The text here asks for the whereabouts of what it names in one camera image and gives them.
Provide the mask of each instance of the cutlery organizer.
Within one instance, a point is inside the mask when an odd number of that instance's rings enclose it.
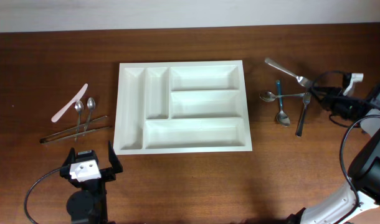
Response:
[[[252,151],[242,61],[121,63],[114,150]]]

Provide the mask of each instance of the utensil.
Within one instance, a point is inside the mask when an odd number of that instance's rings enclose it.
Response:
[[[298,137],[302,136],[303,122],[305,120],[306,109],[308,108],[308,105],[310,103],[310,98],[311,98],[310,92],[305,93],[305,95],[302,98],[304,107],[303,107],[300,122],[298,123],[297,131],[295,132],[295,135]]]
[[[89,115],[88,115],[88,118],[86,119],[86,123],[85,123],[85,127],[83,128],[83,131],[86,131],[88,129],[90,117],[92,116],[92,111],[96,108],[96,102],[92,97],[88,99],[87,106],[89,109]]]
[[[261,98],[263,101],[266,102],[273,102],[276,100],[276,98],[281,98],[285,96],[296,96],[296,97],[303,97],[305,94],[304,93],[299,93],[299,94],[289,94],[289,95],[274,95],[271,91],[266,91],[264,93],[259,93],[259,98]]]
[[[78,112],[78,122],[77,122],[77,134],[79,132],[79,124],[80,124],[80,115],[82,114],[82,111],[83,111],[83,103],[78,100],[76,103],[75,103],[75,110]]]
[[[77,133],[77,134],[71,134],[69,136],[58,138],[58,139],[54,139],[54,140],[50,140],[50,141],[46,140],[46,138],[42,138],[42,139],[39,140],[39,143],[41,143],[41,144],[49,144],[49,143],[52,143],[52,142],[58,142],[58,141],[61,141],[61,140],[64,140],[64,139],[73,138],[73,137],[77,138],[81,134],[88,134],[88,133],[92,133],[92,132],[95,132],[95,131],[103,130],[103,129],[106,129],[106,128],[112,128],[112,126],[107,126],[107,127],[102,127],[102,128],[96,128],[96,129],[92,129],[92,130],[89,130],[89,131],[84,131],[84,132]]]
[[[79,90],[79,92],[63,107],[59,112],[57,112],[53,117],[52,117],[52,122],[57,122],[61,116],[67,111],[67,109],[76,101],[80,100],[83,97],[83,94],[85,94],[86,89],[88,88],[88,84],[84,84],[83,87]]]
[[[94,120],[91,120],[89,123],[94,123],[94,122],[97,122],[97,121],[101,121],[101,120],[103,120],[103,119],[105,119],[105,118],[108,118],[108,116],[105,115],[105,116],[102,116],[102,117],[96,118],[96,119],[94,119]],[[85,124],[81,124],[81,125],[79,126],[79,128],[82,128],[82,127],[84,127],[84,126],[85,126]],[[58,135],[60,135],[60,134],[64,134],[64,133],[67,133],[67,132],[70,132],[70,131],[76,130],[76,128],[77,128],[77,127],[75,126],[75,127],[72,127],[72,128],[66,129],[66,130],[64,130],[64,131],[60,131],[60,132],[57,132],[57,133],[51,134],[51,135],[49,135],[49,136],[43,137],[43,138],[41,138],[41,139],[39,140],[39,142],[40,142],[40,143],[45,142],[45,141],[47,141],[47,139],[50,139],[51,137],[56,137],[56,136],[58,136]]]
[[[301,77],[301,76],[298,76],[296,74],[294,74],[293,72],[287,70],[286,68],[284,68],[283,66],[279,65],[277,62],[273,61],[272,59],[270,58],[265,58],[265,63],[267,63],[268,65],[276,68],[276,69],[279,69],[280,71],[282,72],[285,72],[289,75],[291,75],[292,77],[296,78],[298,83],[305,87],[305,88],[309,88],[312,86],[312,81],[310,81],[309,79],[305,78],[305,77]]]
[[[276,80],[276,89],[277,89],[277,93],[281,95],[282,87],[280,84],[280,80]],[[283,99],[281,97],[278,99],[278,105],[280,106],[280,111],[276,115],[276,120],[282,126],[288,127],[291,124],[291,122],[290,122],[290,118],[283,111]]]

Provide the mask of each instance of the brown table surface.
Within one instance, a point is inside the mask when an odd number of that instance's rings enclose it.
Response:
[[[344,183],[338,151],[345,129],[313,100],[302,138],[295,136],[301,100],[286,99],[292,125],[277,124],[277,102],[263,102],[259,92],[275,92],[278,78],[284,93],[303,88],[265,57],[309,78],[328,70],[364,73],[355,95],[365,97],[380,82],[380,24],[0,34],[0,223],[28,222],[25,193],[60,167],[71,147],[96,150],[100,167],[109,166],[114,129],[76,143],[42,146],[39,139],[75,125],[73,108],[58,123],[50,119],[84,83],[84,99],[97,104],[94,117],[109,115],[104,124],[114,125],[120,62],[243,60],[253,151],[119,156],[124,173],[107,183],[110,220],[223,224],[285,218],[320,203]],[[368,139],[354,131],[346,164]],[[69,223],[65,204],[76,190],[55,174],[35,188],[29,212],[39,223]],[[353,221],[378,224],[380,208]]]

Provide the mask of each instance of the silverware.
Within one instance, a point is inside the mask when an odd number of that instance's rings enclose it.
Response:
[[[78,112],[78,122],[77,122],[77,134],[79,132],[79,124],[80,124],[80,115],[82,114],[82,111],[83,111],[83,103],[78,100],[76,103],[75,103],[75,110]]]
[[[266,102],[273,102],[277,98],[285,97],[285,96],[296,96],[296,97],[303,97],[304,93],[299,93],[299,94],[289,94],[289,95],[274,95],[271,91],[266,91],[264,93],[259,93],[259,98],[261,100],[266,101]]]
[[[49,143],[52,143],[52,142],[57,142],[57,141],[61,141],[61,140],[69,139],[69,138],[73,138],[73,137],[77,138],[81,134],[88,134],[88,133],[92,133],[92,132],[95,132],[95,131],[103,130],[103,129],[106,129],[106,128],[112,128],[112,126],[107,126],[107,127],[102,127],[102,128],[96,128],[96,129],[92,129],[92,130],[89,130],[89,131],[84,131],[84,132],[77,133],[77,134],[71,134],[69,136],[58,138],[58,139],[54,139],[54,140],[50,140],[50,141],[46,140],[46,138],[41,138],[39,140],[39,143],[41,143],[41,144],[49,144]]]
[[[276,88],[277,88],[277,93],[281,95],[282,87],[280,84],[280,80],[276,80]],[[280,106],[280,111],[276,115],[276,120],[282,126],[288,127],[291,124],[291,122],[290,122],[290,118],[283,111],[283,99],[281,97],[278,99],[278,105]]]
[[[88,118],[86,119],[86,123],[85,123],[85,127],[83,128],[83,131],[86,131],[88,129],[90,117],[92,116],[92,111],[96,108],[96,102],[92,97],[88,99],[87,106],[89,109],[89,115],[88,115]]]
[[[294,74],[293,72],[287,70],[286,68],[284,68],[283,66],[279,65],[277,62],[273,61],[270,58],[265,58],[265,63],[267,63],[268,65],[270,65],[270,66],[272,66],[272,67],[274,67],[276,69],[279,69],[282,72],[285,72],[285,73],[291,75],[294,78],[296,78],[297,81],[298,81],[298,83],[301,86],[305,87],[305,88],[309,88],[312,85],[312,82],[309,79],[307,79],[305,77],[300,77],[300,76]]]
[[[94,122],[97,122],[97,121],[101,121],[101,120],[103,120],[103,119],[105,119],[105,118],[108,118],[108,116],[105,115],[105,116],[102,116],[102,117],[96,118],[96,119],[94,119],[94,120],[91,120],[89,123],[94,123]],[[81,124],[81,125],[79,126],[79,128],[82,128],[82,127],[84,127],[84,126],[85,126],[85,124]],[[43,137],[43,138],[41,138],[41,139],[39,140],[39,142],[42,143],[42,142],[46,141],[46,139],[49,139],[49,138],[51,138],[51,137],[55,137],[55,136],[58,136],[58,135],[60,135],[60,134],[64,134],[64,133],[67,133],[67,132],[73,131],[73,130],[75,130],[76,128],[77,128],[77,127],[75,126],[75,127],[72,127],[72,128],[66,129],[66,130],[64,130],[64,131],[60,131],[60,132],[57,132],[57,133],[51,134],[51,135],[49,135],[49,136]]]
[[[311,98],[310,92],[305,93],[305,96],[303,96],[303,98],[302,98],[302,102],[304,104],[304,107],[303,107],[300,122],[298,123],[297,131],[295,132],[295,135],[298,137],[302,136],[303,122],[305,120],[306,109],[308,108],[308,105],[310,103],[310,98]]]

